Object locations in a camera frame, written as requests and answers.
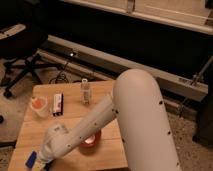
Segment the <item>cabinet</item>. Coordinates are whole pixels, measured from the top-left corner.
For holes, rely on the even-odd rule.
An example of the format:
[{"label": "cabinet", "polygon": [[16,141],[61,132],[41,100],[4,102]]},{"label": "cabinet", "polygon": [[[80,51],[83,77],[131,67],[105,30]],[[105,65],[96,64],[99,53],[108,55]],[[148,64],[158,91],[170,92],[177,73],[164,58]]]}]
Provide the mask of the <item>cabinet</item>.
[{"label": "cabinet", "polygon": [[62,1],[213,35],[213,12],[205,0]]}]

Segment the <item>desk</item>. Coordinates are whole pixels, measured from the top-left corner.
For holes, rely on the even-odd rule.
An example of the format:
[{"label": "desk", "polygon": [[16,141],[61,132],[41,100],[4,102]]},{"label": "desk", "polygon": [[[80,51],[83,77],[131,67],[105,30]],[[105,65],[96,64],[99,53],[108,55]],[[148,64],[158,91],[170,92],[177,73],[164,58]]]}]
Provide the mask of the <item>desk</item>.
[{"label": "desk", "polygon": [[[28,107],[24,122],[14,150],[9,171],[25,171],[25,162],[32,151],[38,151],[48,127],[64,123],[72,128],[86,115],[101,98],[112,90],[113,81],[92,82],[92,102],[89,106],[81,103],[80,84],[39,85],[33,89],[35,96],[53,97],[55,93],[64,94],[64,114],[60,117],[37,117]],[[86,171],[127,167],[117,121],[114,120],[102,129],[98,146],[91,149],[76,148],[63,158],[57,159],[52,171]]]}]

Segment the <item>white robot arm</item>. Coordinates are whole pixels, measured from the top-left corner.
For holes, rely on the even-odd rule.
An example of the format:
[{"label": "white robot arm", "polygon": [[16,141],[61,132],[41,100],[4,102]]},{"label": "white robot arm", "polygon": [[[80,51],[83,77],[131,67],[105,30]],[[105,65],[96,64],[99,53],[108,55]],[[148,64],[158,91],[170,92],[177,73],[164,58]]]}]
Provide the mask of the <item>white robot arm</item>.
[{"label": "white robot arm", "polygon": [[117,118],[131,171],[181,171],[163,98],[155,79],[132,69],[72,130],[57,124],[48,129],[38,160],[62,157]]}]

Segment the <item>small bottle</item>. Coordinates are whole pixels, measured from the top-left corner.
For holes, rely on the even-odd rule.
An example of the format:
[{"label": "small bottle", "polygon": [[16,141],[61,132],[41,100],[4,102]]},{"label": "small bottle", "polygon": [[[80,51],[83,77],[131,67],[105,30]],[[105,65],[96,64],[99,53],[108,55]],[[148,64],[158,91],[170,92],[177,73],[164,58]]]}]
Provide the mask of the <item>small bottle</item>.
[{"label": "small bottle", "polygon": [[82,103],[84,105],[88,105],[91,101],[92,93],[90,83],[86,78],[83,78],[81,80],[81,96],[82,96]]}]

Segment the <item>small box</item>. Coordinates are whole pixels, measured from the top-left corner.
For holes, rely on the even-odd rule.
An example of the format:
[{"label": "small box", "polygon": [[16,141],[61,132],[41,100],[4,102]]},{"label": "small box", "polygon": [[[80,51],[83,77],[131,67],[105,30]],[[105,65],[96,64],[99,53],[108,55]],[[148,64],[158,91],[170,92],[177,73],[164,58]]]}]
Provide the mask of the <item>small box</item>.
[{"label": "small box", "polygon": [[63,94],[58,93],[53,97],[53,116],[63,115]]}]

